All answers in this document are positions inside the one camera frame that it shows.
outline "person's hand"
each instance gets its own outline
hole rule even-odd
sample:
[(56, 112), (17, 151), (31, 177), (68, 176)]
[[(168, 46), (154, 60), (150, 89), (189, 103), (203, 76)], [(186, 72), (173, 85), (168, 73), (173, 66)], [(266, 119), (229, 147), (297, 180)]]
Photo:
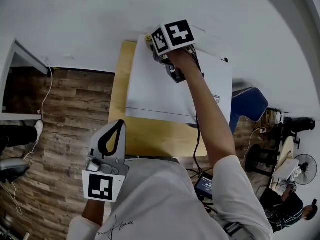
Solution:
[(179, 68), (183, 73), (192, 69), (198, 70), (196, 62), (184, 48), (172, 50), (166, 55), (168, 56), (171, 63), (176, 68)]
[(288, 190), (288, 192), (291, 192), (293, 189), (293, 186), (290, 184), (286, 187), (286, 190)]

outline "cable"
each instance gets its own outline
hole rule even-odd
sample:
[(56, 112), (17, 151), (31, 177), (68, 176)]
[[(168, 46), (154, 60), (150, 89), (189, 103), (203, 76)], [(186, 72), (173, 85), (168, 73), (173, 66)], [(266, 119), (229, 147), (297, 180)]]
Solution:
[(17, 200), (16, 200), (16, 192), (17, 192), (17, 189), (16, 189), (15, 184), (12, 182), (12, 185), (13, 185), (13, 187), (14, 187), (14, 194), (13, 194), (13, 197), (14, 197), (14, 198), (12, 197), (11, 193), (2, 185), (2, 182), (1, 182), (1, 181), (0, 181), (0, 184), (1, 184), (1, 186), (3, 187), (3, 189), (9, 193), (11, 199), (13, 200), (14, 204), (16, 205), (16, 211), (17, 211), (17, 213), (20, 214), (20, 215), (22, 215), (22, 211), (21, 211), (20, 205), (18, 204), (18, 202), (17, 202)]
[(249, 145), (248, 145), (248, 148), (246, 149), (246, 152), (245, 152), (244, 157), (243, 157), (243, 159), (242, 159), (241, 165), (244, 163), (244, 161), (245, 161), (245, 159), (246, 159), (246, 155), (247, 155), (247, 153), (248, 153), (248, 151), (249, 151), (249, 148), (250, 148), (250, 143), (251, 143), (251, 138), (252, 138), (252, 136), (254, 135), (254, 133), (255, 133), (256, 131), (258, 131), (258, 130), (260, 130), (260, 129), (264, 129), (264, 127), (255, 129), (255, 130), (253, 131), (253, 133), (251, 134), (250, 140), (249, 140)]
[[(278, 210), (278, 208), (275, 209), (275, 215), (278, 217), (277, 210)], [(281, 213), (281, 214), (282, 214), (282, 216), (287, 216), (287, 217), (294, 218), (294, 219), (301, 219), (301, 218), (302, 218), (302, 215), (303, 215), (303, 213), (302, 213), (302, 214), (301, 214), (301, 217), (294, 217), (294, 216), (286, 215), (286, 214), (284, 214), (284, 213)]]
[(186, 169), (186, 170), (195, 173), (196, 175), (194, 175), (194, 176), (199, 175), (199, 172), (197, 172), (196, 170), (193, 170), (193, 169)]
[(208, 208), (208, 209), (210, 209), (210, 210), (213, 211), (214, 213), (218, 214), (218, 212), (217, 212), (215, 209), (209, 207), (208, 205), (205, 205), (205, 204), (204, 204), (203, 206), (206, 207), (206, 208)]
[[(281, 185), (281, 186), (287, 186), (286, 184), (281, 184), (281, 183), (278, 183), (278, 182), (273, 182), (273, 183), (271, 183), (271, 185), (272, 185), (272, 184), (278, 184), (278, 185)], [(260, 188), (262, 188), (262, 187), (267, 187), (267, 186), (268, 186), (268, 185), (261, 185), (261, 186), (259, 186), (258, 189), (257, 189), (256, 192), (255, 192), (255, 196), (257, 196), (258, 191), (259, 191)]]
[[(258, 129), (257, 122), (254, 122), (254, 126), (255, 126), (256, 129)], [(275, 125), (273, 124), (272, 128), (268, 131), (268, 133), (270, 133), (273, 130), (274, 127), (275, 127)], [(262, 128), (265, 128), (265, 134), (266, 134), (267, 133), (267, 127), (262, 127)]]
[[(50, 85), (50, 88), (49, 88), (48, 93), (46, 94), (46, 96), (45, 96), (45, 98), (44, 98), (44, 100), (43, 100), (43, 102), (42, 102), (42, 104), (41, 104), (41, 120), (42, 120), (42, 122), (44, 121), (44, 103), (45, 103), (47, 97), (49, 96), (49, 93), (51, 92), (51, 89), (52, 89), (52, 86), (53, 86), (53, 83), (54, 83), (54, 76), (53, 76), (53, 74), (52, 74), (51, 67), (50, 67), (49, 65), (48, 65), (48, 67), (49, 67), (49, 70), (50, 70), (50, 73), (51, 73), (51, 85)], [(32, 151), (29, 152), (28, 154), (26, 154), (26, 156), (23, 158), (23, 160), (25, 160), (25, 159), (28, 157), (28, 155), (30, 155), (31, 153), (34, 152), (34, 150), (35, 150), (38, 142), (39, 142), (39, 140), (34, 144)], [(0, 182), (0, 184), (1, 184), (1, 186), (3, 187), (3, 189), (9, 193), (11, 199), (13, 200), (13, 202), (14, 202), (15, 205), (16, 205), (16, 211), (18, 212), (18, 214), (22, 215), (22, 211), (21, 211), (20, 205), (18, 204), (18, 202), (17, 202), (17, 200), (16, 200), (16, 192), (17, 192), (17, 189), (16, 189), (15, 184), (12, 182), (12, 185), (13, 185), (13, 187), (14, 187), (13, 197), (12, 197), (11, 193), (2, 185), (2, 182)]]
[(195, 146), (195, 150), (194, 150), (194, 153), (193, 153), (193, 160), (198, 168), (198, 171), (199, 171), (199, 174), (198, 174), (198, 177), (200, 177), (201, 173), (202, 173), (202, 169), (200, 167), (200, 165), (198, 164), (198, 161), (197, 161), (197, 158), (196, 158), (196, 152), (197, 152), (197, 149), (198, 149), (198, 146), (199, 146), (199, 143), (200, 143), (200, 136), (201, 136), (201, 133), (200, 133), (200, 126), (199, 126), (199, 121), (198, 121), (198, 115), (195, 114), (195, 120), (196, 120), (196, 126), (197, 126), (197, 129), (198, 129), (198, 137), (197, 137), (197, 140), (196, 140), (196, 146)]
[(204, 170), (202, 173), (206, 173), (207, 171), (210, 171), (210, 170), (212, 170), (213, 168), (209, 168), (209, 169), (206, 169), (206, 170)]
[[(51, 73), (51, 85), (50, 85), (50, 89), (49, 89), (48, 93), (46, 94), (46, 96), (41, 104), (41, 120), (42, 120), (42, 122), (44, 121), (44, 103), (45, 103), (47, 97), (49, 96), (49, 93), (51, 92), (51, 89), (52, 89), (52, 85), (54, 83), (54, 76), (52, 74), (51, 67), (49, 65), (48, 65), (48, 67), (49, 67), (49, 70)], [(25, 155), (23, 160), (25, 160), (30, 154), (32, 154), (35, 151), (35, 148), (36, 148), (36, 145), (38, 144), (38, 142), (39, 142), (39, 140), (34, 144), (32, 151)]]
[[(198, 69), (202, 73), (201, 67), (200, 67), (200, 64), (199, 64), (199, 60), (198, 60), (198, 56), (197, 56), (197, 51), (196, 51), (195, 47), (193, 45), (189, 45), (189, 48), (192, 51), (192, 53), (190, 53), (187, 49), (183, 49), (183, 50), (192, 57), (192, 59), (194, 60), (194, 62), (197, 65)], [(195, 114), (195, 120), (196, 120), (196, 126), (197, 126), (197, 130), (198, 130), (198, 135), (197, 135), (197, 140), (196, 140), (196, 146), (195, 146), (194, 153), (193, 153), (193, 160), (194, 160), (194, 162), (196, 164), (196, 167), (198, 169), (198, 173), (196, 175), (198, 176), (198, 178), (200, 178), (200, 175), (202, 173), (202, 169), (198, 164), (198, 161), (197, 161), (197, 158), (196, 158), (196, 152), (197, 152), (198, 146), (200, 144), (201, 132), (200, 132), (200, 126), (199, 126), (199, 121), (198, 121), (198, 115), (197, 114)]]

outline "wrist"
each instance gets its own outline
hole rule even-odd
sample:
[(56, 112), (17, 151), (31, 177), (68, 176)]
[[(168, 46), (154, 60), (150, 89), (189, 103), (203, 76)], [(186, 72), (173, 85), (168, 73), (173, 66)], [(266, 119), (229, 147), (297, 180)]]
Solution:
[(89, 199), (86, 203), (82, 217), (102, 226), (105, 213), (105, 202)]
[(197, 75), (200, 75), (202, 77), (202, 74), (196, 64), (181, 68), (181, 71), (185, 77), (196, 77)]

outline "white t-shirt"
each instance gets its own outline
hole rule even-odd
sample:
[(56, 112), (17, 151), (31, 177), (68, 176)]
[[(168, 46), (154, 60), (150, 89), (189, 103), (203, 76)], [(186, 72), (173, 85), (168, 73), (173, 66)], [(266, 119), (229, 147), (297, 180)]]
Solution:
[[(187, 171), (156, 159), (126, 161), (130, 167), (117, 202), (102, 227), (75, 217), (68, 240), (228, 240), (223, 228), (198, 200)], [(232, 155), (213, 169), (214, 208), (228, 222), (238, 222), (258, 239), (273, 230), (239, 159)]]

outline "small screen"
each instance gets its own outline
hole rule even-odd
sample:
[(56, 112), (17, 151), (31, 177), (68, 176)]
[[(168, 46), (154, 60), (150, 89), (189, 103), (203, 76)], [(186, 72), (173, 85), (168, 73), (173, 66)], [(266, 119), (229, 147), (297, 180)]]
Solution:
[(196, 185), (196, 188), (198, 190), (208, 193), (211, 196), (212, 195), (211, 179), (202, 177), (199, 183)]

